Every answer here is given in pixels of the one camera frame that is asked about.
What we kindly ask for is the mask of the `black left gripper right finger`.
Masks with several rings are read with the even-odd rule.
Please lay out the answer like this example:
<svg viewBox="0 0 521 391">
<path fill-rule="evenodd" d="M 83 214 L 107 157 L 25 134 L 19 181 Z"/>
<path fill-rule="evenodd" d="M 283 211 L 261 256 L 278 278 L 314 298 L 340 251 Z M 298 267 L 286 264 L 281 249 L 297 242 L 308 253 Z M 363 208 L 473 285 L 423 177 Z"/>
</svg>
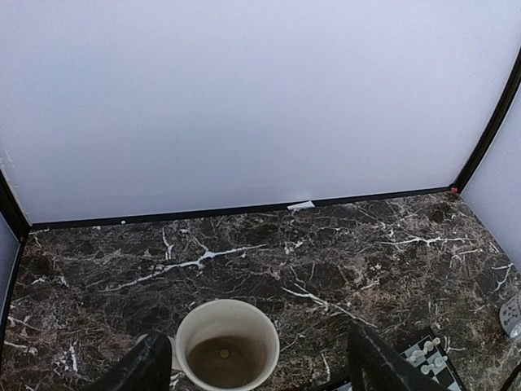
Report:
<svg viewBox="0 0 521 391">
<path fill-rule="evenodd" d="M 364 323 L 350 326 L 347 344 L 352 390 L 446 390 L 402 358 Z"/>
</svg>

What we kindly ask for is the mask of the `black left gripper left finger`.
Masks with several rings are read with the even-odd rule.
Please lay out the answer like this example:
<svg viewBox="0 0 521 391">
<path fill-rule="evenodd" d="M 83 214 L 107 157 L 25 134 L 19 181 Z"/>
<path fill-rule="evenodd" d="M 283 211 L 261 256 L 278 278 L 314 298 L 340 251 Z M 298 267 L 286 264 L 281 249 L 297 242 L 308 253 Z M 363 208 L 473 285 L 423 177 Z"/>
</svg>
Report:
<svg viewBox="0 0 521 391">
<path fill-rule="evenodd" d="M 162 332 L 146 334 L 95 381 L 96 390 L 169 390 L 172 345 Z"/>
</svg>

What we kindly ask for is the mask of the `black grey chess board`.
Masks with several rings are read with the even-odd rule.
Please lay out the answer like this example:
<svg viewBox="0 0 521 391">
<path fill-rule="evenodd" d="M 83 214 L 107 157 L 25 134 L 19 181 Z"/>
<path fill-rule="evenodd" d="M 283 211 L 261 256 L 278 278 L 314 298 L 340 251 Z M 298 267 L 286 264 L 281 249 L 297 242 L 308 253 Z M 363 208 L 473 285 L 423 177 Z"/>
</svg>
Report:
<svg viewBox="0 0 521 391">
<path fill-rule="evenodd" d="M 355 326 L 348 339 L 348 372 L 320 390 L 464 390 L 441 344 L 427 328 L 394 349 L 372 328 Z"/>
</svg>

